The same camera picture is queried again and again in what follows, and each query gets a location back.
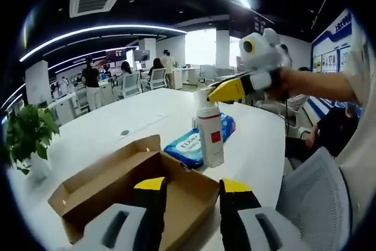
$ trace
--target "open cardboard box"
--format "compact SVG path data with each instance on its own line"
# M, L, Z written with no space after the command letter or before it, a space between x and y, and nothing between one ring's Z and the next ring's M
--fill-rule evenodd
M76 243L87 223L114 203L127 204L137 183L160 176L167 179L167 204L159 250L174 250L214 208L219 184L161 151L158 135L134 141L65 180L48 203Z

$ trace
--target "blue wet wipes pack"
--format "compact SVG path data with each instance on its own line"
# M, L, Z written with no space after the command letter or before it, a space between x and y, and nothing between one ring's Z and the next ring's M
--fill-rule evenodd
M231 116L221 113L222 138L225 142L234 132L236 124ZM184 163L189 169L195 169L203 164L199 129L192 129L185 135L168 144L164 151Z

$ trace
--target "white conference table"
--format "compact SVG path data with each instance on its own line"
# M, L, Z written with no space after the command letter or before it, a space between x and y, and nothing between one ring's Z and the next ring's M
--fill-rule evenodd
M221 103L220 110L235 119L236 130L224 144L224 164L203 173L215 180L230 178L247 183L261 205L275 208L283 177L284 121L239 103ZM159 134L164 148L191 129L192 114L193 93L171 89L145 92L61 126L61 135L54 136L48 148L52 173L42 184L33 187L21 172L9 171L21 212L48 250L69 246L59 216L47 203L61 181L145 136ZM129 134L122 136L124 130ZM214 213L179 250L224 250L219 224L217 201Z

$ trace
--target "green leaves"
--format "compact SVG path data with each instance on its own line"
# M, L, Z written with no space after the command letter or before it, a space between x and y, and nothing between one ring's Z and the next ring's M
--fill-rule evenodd
M39 157L47 160L47 147L51 144L52 135L60 134L50 109L26 105L18 113L8 115L6 133L6 160L13 163L30 158L36 152ZM26 173L27 167L17 169Z

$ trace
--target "black shirt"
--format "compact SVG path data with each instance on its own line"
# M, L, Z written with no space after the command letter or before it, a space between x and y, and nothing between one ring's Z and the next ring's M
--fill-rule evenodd
M88 88L98 88L99 71L95 68L85 68L82 71L82 76L85 78L85 85Z
M318 123L319 142L337 157L358 127L358 117L349 118L344 108L333 107Z

